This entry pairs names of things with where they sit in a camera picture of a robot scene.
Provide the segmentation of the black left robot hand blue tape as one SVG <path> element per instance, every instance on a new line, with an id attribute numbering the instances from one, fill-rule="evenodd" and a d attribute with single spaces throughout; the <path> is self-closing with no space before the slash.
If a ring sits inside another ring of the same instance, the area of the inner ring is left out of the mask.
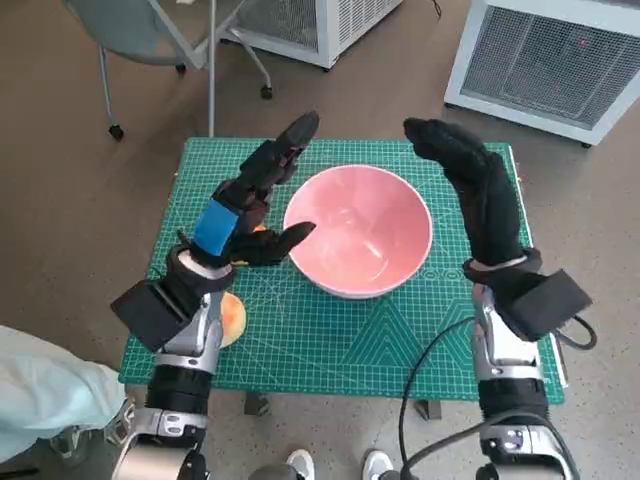
<path id="1" fill-rule="evenodd" d="M 213 268 L 234 263 L 276 265 L 313 232 L 316 224 L 310 221 L 281 232 L 259 226 L 269 211 L 273 189 L 296 173 L 298 159 L 319 122 L 317 112 L 304 113 L 278 137 L 264 141 L 240 165 L 237 176 L 216 188 L 192 238 L 179 236 L 197 263 Z"/>

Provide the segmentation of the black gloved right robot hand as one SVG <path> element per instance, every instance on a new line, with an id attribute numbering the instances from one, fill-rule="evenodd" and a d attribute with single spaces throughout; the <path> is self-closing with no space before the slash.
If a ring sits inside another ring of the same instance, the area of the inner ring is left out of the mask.
<path id="1" fill-rule="evenodd" d="M 522 259 L 518 200 L 502 157 L 456 124 L 407 118 L 403 127 L 416 155 L 438 163 L 456 191 L 472 258 L 488 267 Z"/>

